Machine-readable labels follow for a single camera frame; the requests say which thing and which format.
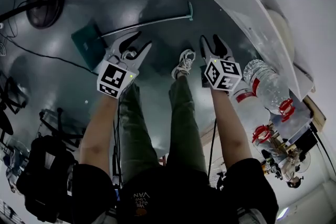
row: green pants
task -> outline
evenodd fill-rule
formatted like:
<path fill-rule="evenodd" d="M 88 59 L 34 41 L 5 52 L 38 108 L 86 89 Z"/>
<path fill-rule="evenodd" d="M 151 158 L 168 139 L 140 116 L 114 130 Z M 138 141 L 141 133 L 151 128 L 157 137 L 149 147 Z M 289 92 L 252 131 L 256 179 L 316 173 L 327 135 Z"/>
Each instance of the green pants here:
<path fill-rule="evenodd" d="M 195 106 L 187 78 L 179 77 L 169 91 L 172 106 L 171 142 L 167 167 L 189 168 L 206 173 L 203 148 L 195 121 Z M 122 180 L 127 183 L 139 173 L 158 167 L 140 103 L 140 90 L 134 83 L 120 101 Z"/>

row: chair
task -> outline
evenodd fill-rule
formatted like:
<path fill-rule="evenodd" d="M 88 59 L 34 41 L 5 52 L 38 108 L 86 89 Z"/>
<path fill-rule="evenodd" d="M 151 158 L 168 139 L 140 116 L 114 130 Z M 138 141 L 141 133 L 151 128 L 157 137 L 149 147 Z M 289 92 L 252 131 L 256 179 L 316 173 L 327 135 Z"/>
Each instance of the chair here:
<path fill-rule="evenodd" d="M 9 86 L 11 87 L 17 87 L 14 83 L 14 80 L 12 77 L 9 77 L 6 80 L 5 88 L 2 89 L 0 86 L 0 128 L 2 129 L 0 142 L 4 143 L 4 137 L 5 133 L 9 135 L 13 135 L 13 128 L 11 123 L 9 122 L 9 119 L 7 115 L 5 114 L 4 110 L 6 108 L 9 108 L 14 114 L 17 114 L 20 109 L 24 108 L 26 106 L 26 102 L 23 102 L 22 104 L 16 103 L 12 99 L 9 98 L 8 92 L 9 92 Z"/>
<path fill-rule="evenodd" d="M 55 136 L 55 137 L 59 137 L 61 140 L 63 140 L 64 142 L 68 143 L 71 146 L 74 147 L 79 147 L 80 144 L 80 140 L 83 138 L 83 134 L 85 133 L 85 129 L 83 129 L 82 134 L 67 134 L 63 131 L 62 128 L 62 121 L 61 121 L 61 115 L 63 113 L 63 109 L 58 108 L 57 109 L 57 125 L 58 125 L 58 129 L 54 128 L 53 126 L 51 126 L 48 122 L 46 122 L 43 118 L 45 113 L 43 111 L 41 111 L 39 113 L 40 116 L 40 120 L 41 122 L 49 129 L 51 130 L 51 135 Z"/>
<path fill-rule="evenodd" d="M 76 163 L 59 137 L 38 137 L 32 142 L 29 162 L 16 187 L 25 196 L 26 209 L 40 221 L 72 222 L 68 176 Z"/>

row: bottle label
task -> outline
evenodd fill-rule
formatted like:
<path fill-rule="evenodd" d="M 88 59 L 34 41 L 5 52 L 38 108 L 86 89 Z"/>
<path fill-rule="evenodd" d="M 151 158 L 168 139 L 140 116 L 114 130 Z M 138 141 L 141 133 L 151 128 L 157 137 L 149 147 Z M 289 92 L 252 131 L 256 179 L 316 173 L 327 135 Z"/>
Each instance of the bottle label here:
<path fill-rule="evenodd" d="M 256 97 L 256 95 L 255 95 L 254 92 L 244 92 L 244 93 L 238 95 L 238 96 L 236 97 L 236 100 L 237 100 L 238 103 L 240 103 L 240 102 L 242 102 L 242 100 L 244 100 L 244 99 L 246 99 L 246 98 L 248 98 L 248 97 L 251 97 L 251 96 Z"/>
<path fill-rule="evenodd" d="M 257 94 L 257 89 L 258 89 L 259 83 L 260 83 L 260 80 L 255 78 L 254 81 L 253 81 L 253 84 L 252 84 L 252 90 L 255 94 Z"/>

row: shoe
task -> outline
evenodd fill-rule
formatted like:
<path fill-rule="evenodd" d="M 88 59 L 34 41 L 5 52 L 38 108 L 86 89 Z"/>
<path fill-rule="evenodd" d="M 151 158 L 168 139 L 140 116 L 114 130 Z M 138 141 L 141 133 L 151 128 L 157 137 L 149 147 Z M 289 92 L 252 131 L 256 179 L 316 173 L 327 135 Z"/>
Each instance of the shoe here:
<path fill-rule="evenodd" d="M 180 63 L 172 71 L 173 79 L 177 79 L 177 74 L 179 72 L 185 73 L 186 76 L 189 75 L 189 72 L 191 70 L 191 65 L 193 64 L 195 58 L 196 58 L 196 53 L 190 49 L 182 52 L 180 55 Z"/>

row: cable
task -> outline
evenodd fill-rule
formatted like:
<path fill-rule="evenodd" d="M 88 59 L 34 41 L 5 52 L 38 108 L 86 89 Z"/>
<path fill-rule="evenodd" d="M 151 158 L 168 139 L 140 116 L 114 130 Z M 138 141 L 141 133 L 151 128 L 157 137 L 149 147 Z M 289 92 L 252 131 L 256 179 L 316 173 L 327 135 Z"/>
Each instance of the cable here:
<path fill-rule="evenodd" d="M 114 142 L 116 144 L 117 148 L 117 166 L 118 166 L 118 171 L 119 171 L 119 190 L 121 189 L 122 186 L 122 178 L 121 178 L 121 154 L 120 154 L 120 133 L 119 133 L 119 126 L 120 126 L 120 103 L 121 100 L 119 99 L 118 102 L 118 111 L 117 111 L 117 126 L 115 126 L 114 121 L 113 121 L 113 130 L 114 130 Z"/>
<path fill-rule="evenodd" d="M 16 0 L 13 1 L 13 8 L 12 8 L 12 10 L 15 9 L 15 4 L 16 4 Z M 8 35 L 7 35 L 7 36 L 10 37 L 10 38 L 15 38 L 15 37 L 17 37 L 17 35 L 18 35 L 18 29 L 17 29 L 17 24 L 16 24 L 15 17 L 14 17 L 13 19 L 14 19 L 14 23 L 15 23 L 15 27 L 16 27 L 16 35 L 14 34 L 14 31 L 13 31 L 13 29 L 12 29 L 11 22 L 9 21 L 9 18 L 7 19 L 9 28 L 10 28 L 10 30 L 11 30 L 11 32 L 12 32 L 12 36 L 8 36 Z"/>
<path fill-rule="evenodd" d="M 213 136 L 212 136 L 212 142 L 211 142 L 210 161 L 209 161 L 209 170 L 208 170 L 208 181 L 209 181 L 209 179 L 210 179 L 210 170 L 211 170 L 211 161 L 212 161 L 212 151 L 213 151 L 213 149 L 214 149 L 216 127 L 217 127 L 217 119 L 215 119 L 214 134 L 213 134 Z"/>
<path fill-rule="evenodd" d="M 17 8 L 20 8 L 22 4 L 25 4 L 25 3 L 27 3 L 27 2 L 29 2 L 29 0 L 22 1 L 22 2 L 17 6 Z"/>
<path fill-rule="evenodd" d="M 28 49 L 25 49 L 25 48 L 21 47 L 21 46 L 18 45 L 15 41 L 9 39 L 9 37 L 6 37 L 6 36 L 4 36 L 4 35 L 1 34 L 1 33 L 0 33 L 0 35 L 1 35 L 2 37 L 4 37 L 6 40 L 8 40 L 9 42 L 11 42 L 14 46 L 16 46 L 16 47 L 18 47 L 18 48 L 20 48 L 20 49 L 22 49 L 22 50 L 24 50 L 24 51 L 26 51 L 26 52 L 28 52 L 28 53 L 30 53 L 30 54 L 33 54 L 33 55 L 36 55 L 36 56 L 40 56 L 40 57 L 49 58 L 49 59 L 57 59 L 57 60 L 60 60 L 60 61 L 69 63 L 69 64 L 71 64 L 71 65 L 73 65 L 73 66 L 75 66 L 75 67 L 79 67 L 79 68 L 81 68 L 81 69 L 84 69 L 84 70 L 90 72 L 91 74 L 94 74 L 94 75 L 98 76 L 97 73 L 91 71 L 90 69 L 88 69 L 88 68 L 86 68 L 86 67 L 80 66 L 80 65 L 78 65 L 78 64 L 76 64 L 76 63 L 74 63 L 74 62 L 71 62 L 71 61 L 68 61 L 68 60 L 64 60 L 64 59 L 59 58 L 59 57 L 53 57 L 53 56 L 48 56 L 48 55 L 38 54 L 38 53 L 36 53 L 36 52 L 33 52 L 33 51 L 31 51 L 31 50 L 28 50 Z"/>
<path fill-rule="evenodd" d="M 5 45 L 0 41 L 0 56 L 6 56 L 6 47 Z"/>

